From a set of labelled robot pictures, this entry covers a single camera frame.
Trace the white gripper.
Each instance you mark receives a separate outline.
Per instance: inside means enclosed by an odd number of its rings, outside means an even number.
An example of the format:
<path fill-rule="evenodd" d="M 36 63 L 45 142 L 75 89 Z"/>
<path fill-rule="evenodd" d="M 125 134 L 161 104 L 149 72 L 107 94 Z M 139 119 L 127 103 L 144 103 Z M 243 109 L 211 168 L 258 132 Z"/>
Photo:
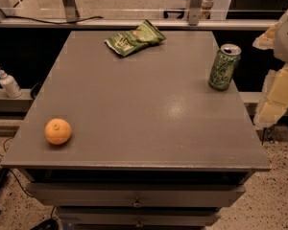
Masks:
<path fill-rule="evenodd" d="M 274 48 L 274 56 L 287 62 L 280 70 L 268 72 L 253 118 L 257 128 L 271 127 L 288 109 L 288 10 L 252 46 L 260 50 Z"/>

